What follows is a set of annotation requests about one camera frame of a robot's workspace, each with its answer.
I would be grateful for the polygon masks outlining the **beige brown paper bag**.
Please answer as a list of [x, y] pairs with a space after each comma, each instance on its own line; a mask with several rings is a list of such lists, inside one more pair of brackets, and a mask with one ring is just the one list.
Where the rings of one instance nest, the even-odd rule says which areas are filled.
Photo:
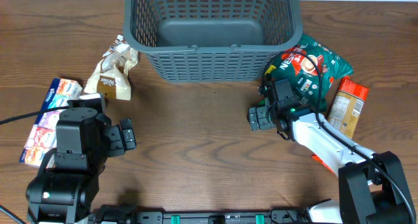
[[130, 101], [131, 85], [128, 76], [137, 63], [138, 52], [128, 45], [124, 36], [118, 35], [88, 78], [84, 92]]

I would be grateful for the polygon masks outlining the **green Nescafe coffee bag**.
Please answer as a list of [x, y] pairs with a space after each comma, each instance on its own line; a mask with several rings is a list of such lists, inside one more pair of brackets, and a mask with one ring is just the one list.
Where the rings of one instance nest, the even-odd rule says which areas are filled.
[[267, 80], [288, 79], [300, 104], [325, 111], [325, 96], [336, 79], [353, 73], [353, 67], [334, 50], [303, 34], [297, 45], [278, 56], [265, 72]]

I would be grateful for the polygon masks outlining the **orange biscuit packet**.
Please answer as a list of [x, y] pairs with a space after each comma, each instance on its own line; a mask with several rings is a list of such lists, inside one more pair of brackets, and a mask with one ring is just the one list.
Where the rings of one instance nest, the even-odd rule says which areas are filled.
[[344, 77], [324, 126], [310, 127], [309, 149], [334, 174], [348, 163], [364, 161], [352, 148], [369, 157], [373, 154], [352, 140], [368, 92], [367, 87]]

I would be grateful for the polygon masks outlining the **Kleenex tissue multipack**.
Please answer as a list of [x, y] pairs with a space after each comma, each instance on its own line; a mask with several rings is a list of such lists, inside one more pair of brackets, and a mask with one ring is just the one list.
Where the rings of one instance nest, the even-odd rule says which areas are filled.
[[[68, 100], [78, 99], [82, 86], [75, 80], [54, 78], [42, 103], [41, 110], [68, 106]], [[19, 162], [39, 167], [43, 157], [56, 147], [56, 123], [63, 110], [53, 110], [37, 116], [25, 143]]]

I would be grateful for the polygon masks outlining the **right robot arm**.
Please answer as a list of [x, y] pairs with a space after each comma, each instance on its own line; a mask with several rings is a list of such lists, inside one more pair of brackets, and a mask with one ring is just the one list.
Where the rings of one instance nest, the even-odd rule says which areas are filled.
[[416, 223], [399, 158], [376, 153], [335, 129], [319, 112], [299, 105], [287, 79], [263, 82], [263, 103], [249, 108], [251, 130], [275, 129], [308, 148], [338, 178], [339, 199], [305, 209], [310, 223]]

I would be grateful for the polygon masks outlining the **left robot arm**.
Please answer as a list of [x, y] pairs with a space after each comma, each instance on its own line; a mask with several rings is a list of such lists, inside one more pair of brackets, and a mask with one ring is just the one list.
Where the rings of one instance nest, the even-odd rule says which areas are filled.
[[56, 124], [56, 148], [43, 157], [26, 191], [30, 223], [77, 223], [89, 216], [109, 157], [137, 146], [131, 119], [116, 125], [100, 99], [69, 101]]

